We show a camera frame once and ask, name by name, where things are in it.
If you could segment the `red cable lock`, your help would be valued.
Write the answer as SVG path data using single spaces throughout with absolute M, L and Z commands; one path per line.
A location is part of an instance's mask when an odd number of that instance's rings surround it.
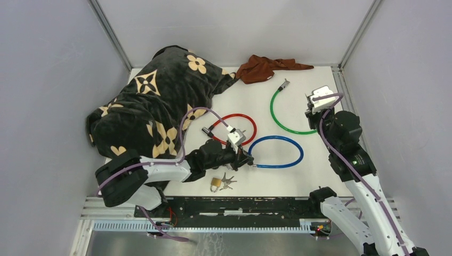
M 250 144 L 256 138 L 257 125 L 250 116 L 241 113 L 233 113 L 223 116 L 222 119 L 224 121 L 228 121 L 230 125 L 237 127 L 243 132 L 246 138 L 242 143 L 243 146 Z M 223 133 L 220 133 L 220 136 L 216 136 L 215 128 L 217 126 L 222 126 L 222 122 L 220 120 L 215 121 L 208 127 L 203 127 L 201 130 L 210 139 L 214 139 L 216 141 L 219 141 L 221 144 L 226 145 L 227 130 L 225 129 L 225 127 L 223 127 Z

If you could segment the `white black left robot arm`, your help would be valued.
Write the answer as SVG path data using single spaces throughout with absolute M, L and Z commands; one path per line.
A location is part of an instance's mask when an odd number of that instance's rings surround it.
M 152 183 L 192 182 L 204 177 L 209 169 L 230 165 L 236 171 L 245 164 L 251 165 L 253 160 L 243 147 L 234 149 L 230 143 L 223 146 L 209 139 L 199 149 L 187 154 L 181 163 L 175 159 L 140 156 L 136 150 L 131 150 L 97 169 L 95 178 L 106 207 L 129 203 L 161 217 L 167 212 L 168 203 L 162 189 Z

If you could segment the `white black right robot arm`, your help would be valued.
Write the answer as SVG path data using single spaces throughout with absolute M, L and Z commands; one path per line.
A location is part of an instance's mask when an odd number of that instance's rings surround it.
M 364 219 L 359 219 L 329 187 L 309 195 L 308 211 L 327 217 L 353 243 L 360 255 L 428 255 L 404 232 L 385 197 L 377 170 L 360 145 L 360 118 L 349 111 L 323 109 L 305 113 L 328 149 L 333 171 L 352 193 Z

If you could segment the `green cable lock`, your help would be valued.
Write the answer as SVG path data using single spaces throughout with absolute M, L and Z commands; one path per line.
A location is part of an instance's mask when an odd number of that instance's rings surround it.
M 271 119 L 283 131 L 295 135 L 312 135 L 317 131 L 310 128 L 306 121 L 302 121 L 300 104 L 293 96 L 286 94 L 290 81 L 286 78 L 277 86 L 269 101 Z

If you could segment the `blue cable lock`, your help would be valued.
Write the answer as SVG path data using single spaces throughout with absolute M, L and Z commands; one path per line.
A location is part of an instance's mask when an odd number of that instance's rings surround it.
M 253 167 L 261 169 L 285 169 L 299 164 L 304 159 L 304 150 L 295 140 L 282 135 L 267 135 L 261 137 L 250 145 L 248 153 L 254 155 L 253 151 L 259 143 L 264 143 L 268 149 L 257 153 L 257 162 Z

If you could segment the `small brass padlock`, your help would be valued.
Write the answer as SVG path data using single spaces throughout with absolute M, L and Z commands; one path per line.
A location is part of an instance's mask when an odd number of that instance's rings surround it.
M 212 193 L 216 193 L 220 189 L 221 184 L 222 184 L 222 180 L 221 179 L 219 179 L 219 178 L 212 178 L 210 191 Z

